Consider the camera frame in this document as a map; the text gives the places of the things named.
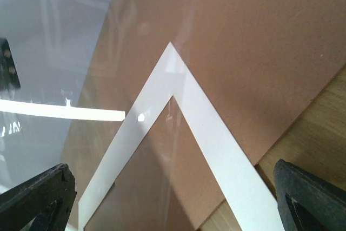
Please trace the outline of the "clear acrylic sheet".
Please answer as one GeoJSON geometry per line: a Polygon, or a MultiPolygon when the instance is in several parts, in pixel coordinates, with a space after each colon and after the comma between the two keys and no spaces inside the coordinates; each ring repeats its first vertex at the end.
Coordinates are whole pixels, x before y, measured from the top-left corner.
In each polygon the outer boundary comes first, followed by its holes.
{"type": "MultiPolygon", "coordinates": [[[[197,0],[1,0],[21,88],[1,100],[128,113],[168,44],[191,74],[197,0]]],[[[76,179],[68,227],[120,122],[1,111],[1,192],[59,162],[76,179]]],[[[200,148],[171,98],[82,230],[197,230],[200,148]]]]}

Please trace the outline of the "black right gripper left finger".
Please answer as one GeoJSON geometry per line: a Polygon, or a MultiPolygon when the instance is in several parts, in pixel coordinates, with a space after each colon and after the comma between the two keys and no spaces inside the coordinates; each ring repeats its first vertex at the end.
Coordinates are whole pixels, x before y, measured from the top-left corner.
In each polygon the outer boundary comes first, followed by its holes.
{"type": "Polygon", "coordinates": [[[75,177],[59,163],[1,194],[1,230],[65,230],[75,198],[75,177]]]}

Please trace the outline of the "brown backing board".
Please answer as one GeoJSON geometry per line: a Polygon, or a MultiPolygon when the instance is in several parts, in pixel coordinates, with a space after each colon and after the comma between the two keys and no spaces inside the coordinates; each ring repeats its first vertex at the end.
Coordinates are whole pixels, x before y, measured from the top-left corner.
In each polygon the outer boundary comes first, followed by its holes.
{"type": "MultiPolygon", "coordinates": [[[[192,74],[254,168],[345,66],[345,0],[197,0],[194,25],[192,74]]],[[[227,201],[201,155],[200,225],[227,201]]]]}

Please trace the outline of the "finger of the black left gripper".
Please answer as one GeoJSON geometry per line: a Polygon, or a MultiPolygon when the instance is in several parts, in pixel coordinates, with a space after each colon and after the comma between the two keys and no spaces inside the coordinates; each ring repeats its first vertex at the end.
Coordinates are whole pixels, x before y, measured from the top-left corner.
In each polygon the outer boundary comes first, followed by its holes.
{"type": "Polygon", "coordinates": [[[8,40],[1,38],[1,92],[21,88],[8,40]]]}

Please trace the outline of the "white photo mat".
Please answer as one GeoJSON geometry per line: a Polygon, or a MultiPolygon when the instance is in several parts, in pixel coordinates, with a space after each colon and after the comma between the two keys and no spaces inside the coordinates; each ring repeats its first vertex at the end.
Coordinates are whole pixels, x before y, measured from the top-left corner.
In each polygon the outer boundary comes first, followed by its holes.
{"type": "Polygon", "coordinates": [[[1,100],[1,111],[120,122],[78,204],[82,230],[168,101],[174,98],[243,230],[282,230],[277,202],[172,44],[168,44],[128,113],[1,100]]]}

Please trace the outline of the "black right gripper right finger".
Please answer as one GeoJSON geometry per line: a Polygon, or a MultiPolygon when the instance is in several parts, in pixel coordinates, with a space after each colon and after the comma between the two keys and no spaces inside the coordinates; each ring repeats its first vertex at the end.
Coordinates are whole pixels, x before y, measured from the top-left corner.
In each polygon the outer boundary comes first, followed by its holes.
{"type": "Polygon", "coordinates": [[[283,159],[273,175],[285,230],[345,230],[345,190],[283,159]]]}

